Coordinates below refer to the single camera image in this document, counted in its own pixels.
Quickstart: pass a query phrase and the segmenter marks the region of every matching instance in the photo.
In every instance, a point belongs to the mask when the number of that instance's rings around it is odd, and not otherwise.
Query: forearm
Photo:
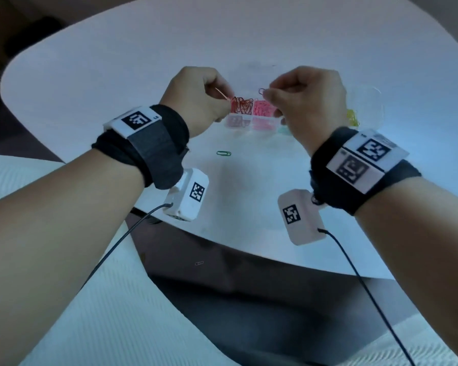
[[[91,150],[0,200],[0,364],[49,330],[143,188],[137,168]]]
[[[356,219],[394,277],[458,355],[458,198],[423,178],[392,185]]]

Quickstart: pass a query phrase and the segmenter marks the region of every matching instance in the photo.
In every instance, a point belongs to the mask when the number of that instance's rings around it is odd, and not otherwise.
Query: black wrist strap
[[[180,177],[183,174],[181,161],[188,151],[187,143],[189,141],[189,129],[183,118],[175,110],[160,104],[151,106],[151,109],[162,117],[161,121],[153,123],[151,126],[164,126],[165,129],[159,129],[167,132],[169,137],[168,135],[157,136],[149,141],[172,142],[172,144],[164,143],[164,145],[174,147],[173,154],[175,157],[177,156],[177,159],[160,159],[154,152],[146,153],[142,147],[142,130],[134,134],[134,136],[138,136],[135,142],[137,144],[141,144],[141,146],[138,145],[137,148],[134,147],[129,140],[124,139],[113,130],[105,131],[103,134],[98,136],[97,141],[92,144],[92,148],[101,151],[105,155],[116,159],[121,163],[138,167],[144,177],[145,187],[153,183],[153,175],[151,174],[148,165],[152,164],[152,162],[156,162],[156,173],[154,175],[155,185],[159,189],[166,189],[170,188],[172,185],[165,184],[164,172],[181,172]]]
[[[310,171],[311,187],[317,201],[334,208],[344,209],[352,216],[368,199],[385,188],[403,179],[421,176],[421,173],[408,161],[401,160],[386,172],[366,194],[356,190],[353,185],[330,171],[327,165],[340,148],[357,132],[347,127],[336,129],[312,156]]]

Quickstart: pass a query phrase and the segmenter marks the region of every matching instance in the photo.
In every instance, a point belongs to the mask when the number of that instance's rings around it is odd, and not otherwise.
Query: left hand
[[[160,104],[182,116],[193,138],[231,111],[231,102],[215,88],[228,98],[234,97],[231,86],[216,69],[184,67],[169,83]]]

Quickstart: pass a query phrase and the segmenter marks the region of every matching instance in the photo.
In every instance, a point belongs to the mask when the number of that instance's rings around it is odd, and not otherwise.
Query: wire
[[[383,313],[383,311],[381,310],[379,304],[376,302],[375,298],[373,297],[372,293],[370,292],[370,289],[368,289],[368,287],[366,286],[366,283],[365,281],[363,280],[363,278],[360,276],[360,274],[358,273],[358,270],[356,269],[356,267],[354,266],[353,262],[351,262],[351,259],[349,258],[348,254],[346,253],[346,251],[344,250],[343,246],[341,245],[341,243],[336,239],[336,237],[331,234],[329,231],[327,230],[324,230],[322,228],[318,228],[318,231],[320,233],[323,233],[323,234],[326,234],[326,235],[329,235],[336,243],[337,245],[339,246],[339,248],[341,249],[341,251],[343,252],[344,256],[346,257],[346,259],[348,260],[349,264],[351,265],[351,268],[353,269],[354,273],[356,274],[356,277],[358,278],[360,284],[363,286],[363,288],[365,289],[366,293],[368,294],[368,296],[370,297],[370,299],[372,300],[373,302],[373,305],[375,306],[375,308],[377,309],[380,317],[382,318],[383,322],[385,322],[385,325],[387,326],[387,328],[390,330],[390,332],[392,333],[392,336],[394,337],[395,341],[397,342],[397,344],[400,346],[400,348],[402,349],[405,357],[409,360],[409,363],[412,365],[412,366],[416,366],[416,364],[414,363],[414,360],[412,359],[411,355],[409,354],[409,352],[405,349],[404,347],[404,344],[402,344],[402,342],[400,341],[399,337],[397,336],[397,334],[395,333],[394,329],[392,328],[392,326],[390,325],[390,322],[387,320],[387,318],[385,317],[385,314]]]
[[[93,274],[95,272],[97,272],[97,270],[100,268],[100,266],[105,262],[105,260],[108,258],[108,256],[110,256],[110,254],[114,251],[115,248],[117,248],[117,246],[122,243],[122,240],[124,240],[127,235],[129,235],[131,232],[134,231],[134,229],[139,226],[139,224],[144,221],[146,218],[148,218],[152,213],[156,212],[158,209],[160,208],[163,208],[163,207],[167,207],[167,208],[170,208],[171,206],[173,205],[173,203],[171,204],[161,204],[159,206],[157,206],[156,208],[154,208],[152,211],[150,211],[149,213],[147,213],[147,215],[145,215],[144,217],[142,217],[139,221],[137,221],[133,227],[131,227],[130,229],[128,229],[128,231],[122,235],[122,237],[117,240],[117,242],[114,244],[113,247],[110,248],[110,250],[107,252],[107,254],[105,254],[103,256],[103,258],[100,260],[100,262],[98,262],[98,264],[95,266],[95,268],[92,270],[92,272],[90,273],[90,275],[88,275],[88,278],[86,279],[85,283],[81,286],[80,290],[83,289],[83,287],[85,286],[86,283],[88,283],[88,280],[91,279],[91,277],[93,276]]]

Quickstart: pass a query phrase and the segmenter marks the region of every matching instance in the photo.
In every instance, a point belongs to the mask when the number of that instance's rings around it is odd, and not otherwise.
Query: round table
[[[157,103],[185,65],[216,67],[236,93],[256,94],[302,64],[337,69],[348,87],[379,88],[381,132],[458,195],[458,44],[407,0],[137,0],[21,53],[4,73],[1,94],[39,141],[71,161],[104,122]],[[288,239],[277,198],[310,188],[309,158],[293,138],[214,124],[189,148],[183,165],[210,180],[200,215],[190,223],[162,212],[157,218],[251,254],[353,273],[329,238],[305,246]],[[136,206],[148,211],[165,194],[149,187]],[[331,208],[321,215],[361,275],[393,278],[352,217]]]

